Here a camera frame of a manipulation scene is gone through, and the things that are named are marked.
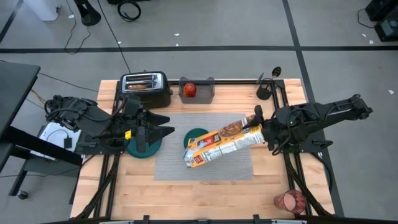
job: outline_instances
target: red cup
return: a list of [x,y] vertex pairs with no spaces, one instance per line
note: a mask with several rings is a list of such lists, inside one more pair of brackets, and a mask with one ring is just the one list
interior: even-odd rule
[[299,214],[305,209],[304,195],[298,190],[288,190],[274,197],[274,205],[279,209]]

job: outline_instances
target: black desk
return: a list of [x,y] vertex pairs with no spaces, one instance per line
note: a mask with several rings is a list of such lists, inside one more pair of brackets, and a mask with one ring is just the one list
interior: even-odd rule
[[[70,169],[71,166],[72,168],[80,167],[82,162],[80,155],[11,126],[34,85],[39,70],[40,67],[37,65],[0,62],[0,172],[9,156],[25,159],[25,163],[10,191],[9,195],[12,196],[18,193],[28,171],[26,167],[31,167],[29,171],[43,172],[43,170],[47,170],[43,173],[58,174],[57,169],[54,169],[55,166],[61,167],[62,170],[68,170],[66,168]],[[45,162],[44,159],[30,154],[30,149],[62,162]],[[33,166],[33,164],[42,164],[44,168],[35,169],[33,167],[37,166]]]

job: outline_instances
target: caster wheel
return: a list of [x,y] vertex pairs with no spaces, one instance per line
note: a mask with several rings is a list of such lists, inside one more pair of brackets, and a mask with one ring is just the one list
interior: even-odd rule
[[19,199],[21,199],[21,200],[25,200],[25,199],[28,198],[28,194],[25,191],[23,191],[23,190],[19,190],[18,194],[17,194],[17,197]]

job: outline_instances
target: wooden tabletop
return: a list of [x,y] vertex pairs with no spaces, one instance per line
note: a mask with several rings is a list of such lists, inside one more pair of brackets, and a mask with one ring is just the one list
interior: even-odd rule
[[[103,80],[98,93],[98,106],[112,112],[117,80]],[[299,79],[285,80],[290,105],[305,103]],[[256,96],[256,85],[216,85],[215,97],[209,105],[183,104],[178,87],[172,86],[172,103],[155,113],[246,113],[254,114],[261,105],[264,117],[274,112],[272,99],[263,101]],[[280,93],[278,99],[282,104]],[[252,219],[293,218],[276,208],[273,198],[289,189],[282,155],[272,156],[266,144],[252,146],[253,180],[242,181],[167,181],[154,180],[156,155],[136,159],[124,153],[119,162],[114,193],[112,220],[192,219]],[[78,215],[98,189],[103,156],[96,156],[80,171],[71,217]],[[307,187],[330,213],[334,213],[322,164],[309,154],[301,155]],[[103,197],[101,214],[105,214],[107,192]]]

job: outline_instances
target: green coaster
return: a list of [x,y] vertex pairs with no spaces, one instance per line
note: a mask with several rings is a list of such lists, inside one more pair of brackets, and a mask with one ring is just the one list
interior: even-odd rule
[[185,135],[185,138],[184,138],[184,149],[186,149],[188,147],[188,140],[190,138],[197,138],[197,137],[202,136],[207,133],[209,133],[209,132],[203,128],[194,128],[191,131],[189,131]]
[[145,159],[150,156],[153,156],[159,149],[160,145],[162,144],[162,140],[159,140],[149,146],[148,142],[145,143],[146,149],[144,153],[137,151],[137,144],[134,138],[131,139],[129,145],[127,146],[127,152],[135,158]]

